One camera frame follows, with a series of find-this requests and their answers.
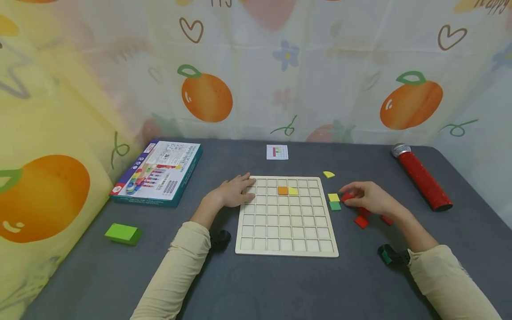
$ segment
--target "yellow quarter circle piece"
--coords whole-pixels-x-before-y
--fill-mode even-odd
[[[339,202],[338,194],[327,194],[327,196],[329,197],[329,201]]]
[[[298,190],[294,187],[288,187],[288,194],[291,196],[298,196]]]
[[[324,171],[324,176],[327,178],[327,179],[330,179],[332,177],[335,176],[334,173],[330,172],[330,171]]]

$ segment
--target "silver microphone head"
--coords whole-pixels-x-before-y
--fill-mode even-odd
[[[398,158],[398,156],[404,152],[412,152],[411,147],[409,147],[405,143],[397,143],[396,145],[391,147],[391,154],[395,158]]]

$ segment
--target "child's right hand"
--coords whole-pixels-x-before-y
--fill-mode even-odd
[[[393,218],[401,214],[401,212],[407,212],[407,209],[396,201],[395,198],[391,197],[372,181],[352,182],[342,187],[339,192],[349,192],[355,196],[355,198],[345,201],[346,205],[364,207],[378,215]]]

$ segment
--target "hand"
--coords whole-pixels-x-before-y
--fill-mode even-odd
[[[242,194],[248,186],[253,185],[256,179],[249,179],[250,173],[243,176],[236,176],[231,181],[224,181],[218,188],[212,190],[208,196],[212,196],[221,201],[222,206],[238,207],[242,203],[254,199],[254,194]]]
[[[345,201],[348,206],[364,207],[375,214],[390,217],[395,217],[401,212],[407,211],[404,206],[382,190],[375,182],[352,182],[339,190],[340,193],[347,191],[355,196],[355,198]]]

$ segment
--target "game box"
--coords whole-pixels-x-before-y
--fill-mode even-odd
[[[110,197],[117,202],[175,208],[202,153],[197,143],[152,140]]]

